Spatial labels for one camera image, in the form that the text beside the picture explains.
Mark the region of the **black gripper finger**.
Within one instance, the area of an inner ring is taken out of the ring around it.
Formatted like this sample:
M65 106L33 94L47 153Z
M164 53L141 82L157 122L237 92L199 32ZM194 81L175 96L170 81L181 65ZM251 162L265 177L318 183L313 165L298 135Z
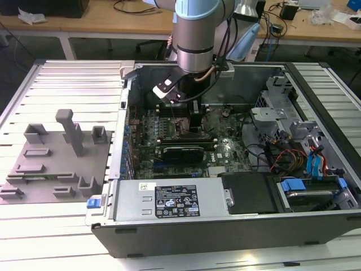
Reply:
M190 132L198 133L201 127L203 117L203 110L199 102L190 102Z

